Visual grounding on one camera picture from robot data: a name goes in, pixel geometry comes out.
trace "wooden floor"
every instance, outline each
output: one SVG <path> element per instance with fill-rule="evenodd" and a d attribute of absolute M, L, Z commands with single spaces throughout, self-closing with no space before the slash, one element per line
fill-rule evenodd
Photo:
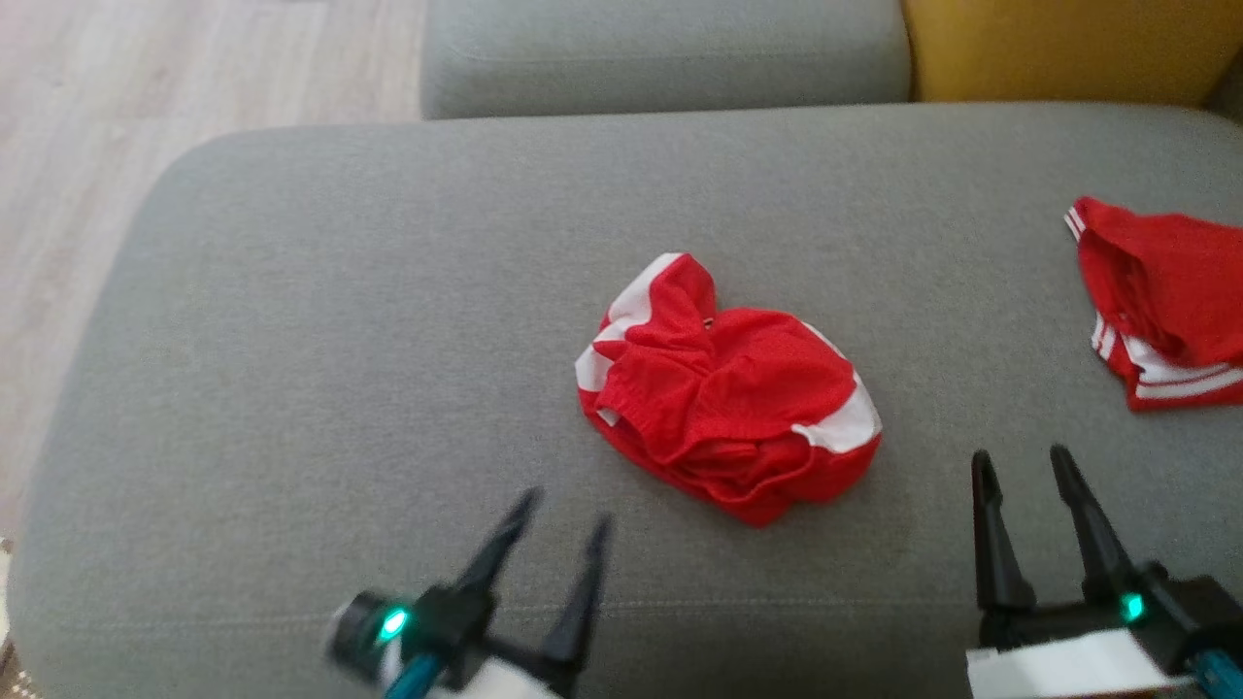
<path fill-rule="evenodd" d="M 235 131 L 416 121 L 423 12 L 424 0 L 0 0 L 0 535 L 157 175 Z"/>

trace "glowing green led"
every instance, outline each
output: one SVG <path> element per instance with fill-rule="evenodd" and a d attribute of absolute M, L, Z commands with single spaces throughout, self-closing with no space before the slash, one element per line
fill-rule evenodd
<path fill-rule="evenodd" d="M 389 616 L 384 617 L 384 623 L 380 624 L 380 633 L 377 637 L 378 643 L 388 643 L 397 638 L 405 624 L 410 621 L 410 612 L 405 609 L 393 609 Z"/>
<path fill-rule="evenodd" d="M 1136 592 L 1127 592 L 1119 597 L 1122 611 L 1122 623 L 1131 624 L 1144 617 L 1144 596 Z"/>

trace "gray couch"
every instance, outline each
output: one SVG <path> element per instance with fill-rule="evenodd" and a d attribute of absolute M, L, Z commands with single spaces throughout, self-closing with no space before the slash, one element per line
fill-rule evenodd
<path fill-rule="evenodd" d="M 367 586 L 455 572 L 523 488 L 498 627 L 552 622 L 618 515 L 580 697 L 967 697 L 968 460 L 1047 599 L 1070 445 L 1136 557 L 1243 593 L 1237 408 L 1135 415 L 1088 343 L 1081 194 L 1243 225 L 1243 129 L 1185 109 L 878 104 L 293 128 L 185 155 L 134 223 L 32 488 L 10 604 L 52 699 L 333 698 Z M 573 359 L 644 265 L 794 312 L 884 422 L 839 501 L 752 530 L 582 417 Z"/>

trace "gray sofa cushion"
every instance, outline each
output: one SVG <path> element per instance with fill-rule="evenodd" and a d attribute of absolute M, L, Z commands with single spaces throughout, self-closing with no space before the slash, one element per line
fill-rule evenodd
<path fill-rule="evenodd" d="M 428 118 L 907 98 L 897 0 L 433 0 Z"/>
<path fill-rule="evenodd" d="M 452 575 L 542 484 L 500 628 L 547 628 L 617 512 L 584 698 L 966 697 L 971 453 L 1069 599 L 1053 440 L 1135 557 L 1243 593 L 1243 410 L 1126 410 L 1062 221 L 1094 194 L 1243 224 L 1241 162 L 1224 119 L 1071 104 L 218 141 L 155 188 L 83 341 L 12 573 L 22 660 L 52 699 L 368 697 L 322 660 L 333 609 Z M 839 501 L 751 530 L 582 417 L 574 358 L 666 250 L 854 361 L 885 442 Z"/>

